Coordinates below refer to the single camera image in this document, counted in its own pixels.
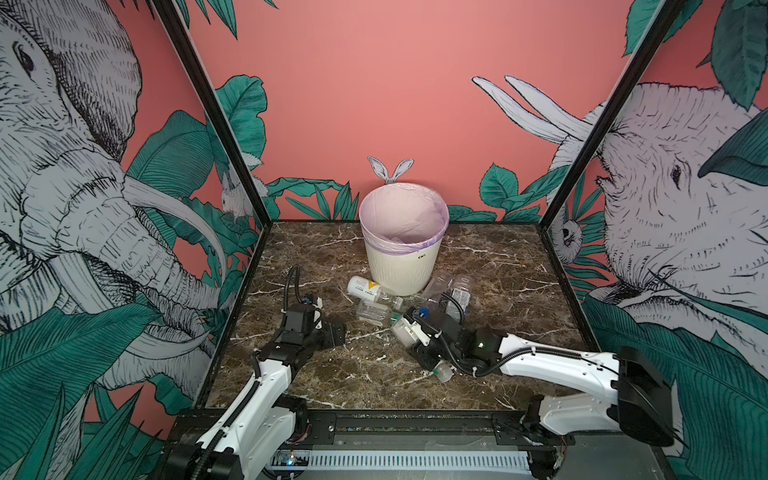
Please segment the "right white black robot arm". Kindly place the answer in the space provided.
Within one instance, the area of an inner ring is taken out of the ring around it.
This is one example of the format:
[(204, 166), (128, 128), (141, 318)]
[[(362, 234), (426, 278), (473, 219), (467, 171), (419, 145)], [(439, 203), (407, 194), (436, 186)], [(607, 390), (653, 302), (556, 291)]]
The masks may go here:
[(559, 436), (620, 431), (658, 447), (677, 439), (672, 385), (633, 347), (617, 353), (555, 347), (487, 327), (471, 330), (427, 308), (409, 310), (392, 332), (423, 369), (443, 381), (454, 373), (475, 379), (504, 375), (572, 389), (567, 396), (532, 398), (521, 421), (528, 430)]

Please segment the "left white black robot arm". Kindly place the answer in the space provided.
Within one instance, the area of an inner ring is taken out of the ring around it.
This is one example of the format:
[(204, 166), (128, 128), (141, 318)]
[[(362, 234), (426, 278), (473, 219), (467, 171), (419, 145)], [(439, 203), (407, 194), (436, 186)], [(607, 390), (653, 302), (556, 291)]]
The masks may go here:
[(315, 352), (345, 343), (346, 326), (324, 318), (320, 298), (282, 313), (273, 338), (253, 354), (245, 387), (198, 439), (170, 449), (156, 479), (255, 479), (281, 446), (308, 437), (306, 401), (287, 390)]

